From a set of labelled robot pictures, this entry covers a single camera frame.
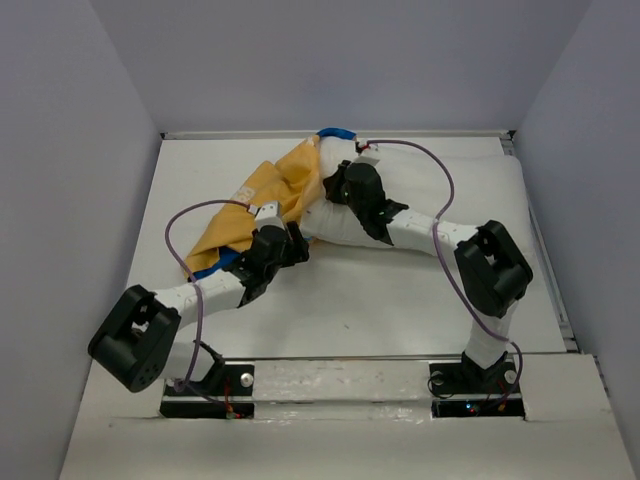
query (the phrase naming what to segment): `orange fabric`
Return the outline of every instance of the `orange fabric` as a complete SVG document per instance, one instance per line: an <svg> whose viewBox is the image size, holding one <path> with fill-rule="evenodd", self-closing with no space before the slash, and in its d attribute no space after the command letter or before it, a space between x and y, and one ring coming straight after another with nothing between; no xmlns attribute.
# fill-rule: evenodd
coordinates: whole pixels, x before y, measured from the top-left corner
<svg viewBox="0 0 640 480"><path fill-rule="evenodd" d="M275 165L264 162L236 192L233 200L258 207L277 200L285 223L300 222L303 210L322 193L319 141L320 138L314 135ZM253 215L240 206L225 205L211 219L185 261L194 272L211 268L220 259L218 248L227 246L237 252L247 250L254 229Z"/></svg>

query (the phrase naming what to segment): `gray wall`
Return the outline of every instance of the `gray wall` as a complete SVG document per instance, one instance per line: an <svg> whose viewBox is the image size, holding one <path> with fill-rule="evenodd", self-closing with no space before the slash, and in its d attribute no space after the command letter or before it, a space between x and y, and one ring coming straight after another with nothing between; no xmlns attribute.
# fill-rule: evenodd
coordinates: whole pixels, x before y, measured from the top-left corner
<svg viewBox="0 0 640 480"><path fill-rule="evenodd" d="M515 128L590 0L92 0L161 131Z"/></svg>
<svg viewBox="0 0 640 480"><path fill-rule="evenodd" d="M517 151L580 345L599 355L640 473L640 3L595 0Z"/></svg>
<svg viewBox="0 0 640 480"><path fill-rule="evenodd" d="M3 2L0 65L0 477L52 479L159 138L87 0Z"/></svg>

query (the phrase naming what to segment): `yellow towel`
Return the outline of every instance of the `yellow towel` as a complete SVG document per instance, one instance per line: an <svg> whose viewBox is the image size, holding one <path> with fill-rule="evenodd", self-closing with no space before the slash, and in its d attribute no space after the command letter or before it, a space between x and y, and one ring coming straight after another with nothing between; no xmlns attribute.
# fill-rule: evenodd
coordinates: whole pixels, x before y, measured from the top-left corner
<svg viewBox="0 0 640 480"><path fill-rule="evenodd" d="M282 206L284 222L300 222L303 210L319 198L320 137L314 135L278 160L264 162L251 174L233 196L234 200L261 207L277 200ZM251 246L255 229L252 214L237 205L225 205L214 215L209 226L186 258L193 272L206 270L220 259L218 249L227 246L243 252Z"/></svg>

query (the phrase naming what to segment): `white table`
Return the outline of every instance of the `white table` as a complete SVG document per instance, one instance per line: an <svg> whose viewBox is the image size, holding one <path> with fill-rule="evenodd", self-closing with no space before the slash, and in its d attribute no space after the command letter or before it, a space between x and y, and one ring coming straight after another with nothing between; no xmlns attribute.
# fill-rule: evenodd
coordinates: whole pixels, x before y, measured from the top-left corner
<svg viewBox="0 0 640 480"><path fill-rule="evenodd" d="M437 154L502 152L495 138L420 141ZM260 161L277 159L296 142L164 142L129 284L163 288L180 282L162 241L171 214L197 201L229 197ZM173 238L178 251L188 251L211 214L194 212L177 225ZM255 309L208 319L205 337L227 357L459 354L469 320L433 259L383 253L381 259L373 251L314 247L309 268L282 271L258 301L259 308L256 302ZM359 270L365 265L378 270ZM369 393L354 387L349 390L354 398L329 410L310 405L301 414L292 406L282 416L281 409L274 415L269 405L260 404L255 420L167 420L157 413L161 382L131 394L94 363L61 478L632 480L593 359L540 354L563 352L564 346L539 265L533 268L536 281L526 297L530 306L519 311L512 328L512 336L530 352L521 381L527 421L431 419L424 379L412 384L411 377L406 392L391 392L393 398L406 394L407 400L415 400L418 389L424 403L415 405L411 415L394 410L397 406L378 405L383 415L363 416L363 408L370 412L371 407L354 404L354 398L379 399L389 393L389 385L397 385L384 382L382 375L374 377L379 384ZM394 278L409 278L409 286L394 290ZM365 293L371 299L367 304L362 301ZM264 312L259 318L258 311ZM189 338L192 332L183 335ZM392 374L402 362L413 361L385 360L385 371ZM281 362L286 367L288 361ZM371 368L380 365L368 362ZM366 369L368 363L358 365ZM345 363L349 382L358 385L360 373L353 368ZM265 385L277 388L277 370L256 376L257 392ZM319 378L322 372L311 370L308 375ZM341 395L344 379L320 380L309 383L310 398ZM340 384L331 384L337 380Z"/></svg>

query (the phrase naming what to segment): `white fabric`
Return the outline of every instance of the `white fabric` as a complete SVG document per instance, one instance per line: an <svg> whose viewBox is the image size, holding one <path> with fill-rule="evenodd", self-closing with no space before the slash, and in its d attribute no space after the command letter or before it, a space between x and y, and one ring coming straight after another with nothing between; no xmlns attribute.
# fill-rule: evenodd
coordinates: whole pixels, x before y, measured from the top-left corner
<svg viewBox="0 0 640 480"><path fill-rule="evenodd" d="M320 145L322 177L331 176L343 160L357 157L354 142L326 138ZM387 194L414 210L434 216L449 196L449 184L440 167L426 154L410 147L380 146L382 160L376 165ZM442 157L455 183L455 200L447 221L483 225L497 220L507 227L527 257L534 255L526 189L519 161L511 156L478 158ZM345 205L324 198L311 205L302 217L305 236L344 245L384 248L371 239Z"/></svg>

